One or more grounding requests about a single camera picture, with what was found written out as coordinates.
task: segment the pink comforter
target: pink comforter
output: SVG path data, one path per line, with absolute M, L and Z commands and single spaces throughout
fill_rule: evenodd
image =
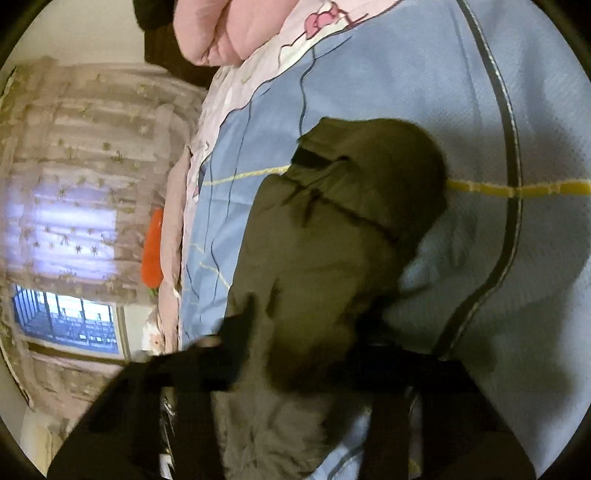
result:
M 237 65 L 279 33 L 298 0 L 178 0 L 174 32 L 195 65 Z

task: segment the embroidered curtain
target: embroidered curtain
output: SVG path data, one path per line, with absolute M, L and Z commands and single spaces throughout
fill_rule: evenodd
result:
M 13 285 L 150 303 L 145 233 L 205 94 L 150 66 L 42 59 L 11 76 L 0 98 L 0 348 L 31 406 L 75 421 L 117 369 L 30 352 Z

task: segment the yellow stripe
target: yellow stripe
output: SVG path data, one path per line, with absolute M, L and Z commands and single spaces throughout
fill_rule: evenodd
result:
M 522 187 L 508 187 L 493 183 L 469 180 L 448 180 L 448 188 L 460 192 L 482 193 L 503 198 L 535 198 L 547 195 L 591 195 L 591 180 L 562 180 L 554 183 L 538 183 Z
M 270 175 L 271 173 L 285 173 L 289 168 L 289 165 L 284 165 L 282 167 L 272 167 L 272 168 L 264 168 L 263 170 L 255 170 L 255 171 L 246 171 L 244 173 L 239 173 L 238 175 L 234 175 L 233 177 L 228 177 L 226 179 L 219 179 L 219 180 L 212 180 L 212 181 L 204 181 L 204 187 L 213 187 L 215 185 L 220 185 L 221 183 L 226 183 L 232 180 L 240 180 L 245 179 L 248 177 L 258 177 L 261 175 Z
M 222 272 L 220 272 L 217 268 L 210 267 L 209 265 L 206 265 L 205 263 L 202 263 L 202 262 L 199 262 L 199 267 L 205 268 L 206 270 L 211 270 L 212 272 L 216 273 L 217 274 L 217 277 L 222 281 L 222 283 L 224 284 L 224 286 L 228 290 L 230 290 L 230 284 L 223 277 Z
M 199 245 L 197 245 L 197 244 L 189 244 L 189 246 L 190 246 L 190 247 L 195 247 L 199 253 L 202 253 L 202 254 L 204 254 L 204 253 L 205 253 L 205 252 L 204 252 L 204 250 L 203 250 L 203 248 L 201 248 L 201 247 L 200 247 Z
M 203 186 L 215 186 L 229 181 L 270 175 L 272 173 L 285 173 L 289 165 L 282 167 L 264 168 L 262 170 L 247 171 L 225 179 L 204 181 Z M 460 192 L 482 193 L 493 197 L 503 198 L 534 198 L 546 195 L 591 195 L 591 180 L 562 180 L 553 183 L 538 183 L 524 185 L 522 187 L 508 187 L 495 183 L 476 182 L 470 180 L 447 180 L 447 187 Z

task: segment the orange pillow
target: orange pillow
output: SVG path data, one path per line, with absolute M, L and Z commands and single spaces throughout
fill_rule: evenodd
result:
M 160 266 L 160 241 L 164 209 L 159 208 L 152 214 L 146 233 L 144 254 L 142 256 L 142 281 L 148 288 L 159 288 L 164 275 Z

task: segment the window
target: window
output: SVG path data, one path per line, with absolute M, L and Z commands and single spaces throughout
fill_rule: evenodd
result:
M 18 286 L 12 303 L 29 338 L 94 353 L 122 353 L 110 305 Z

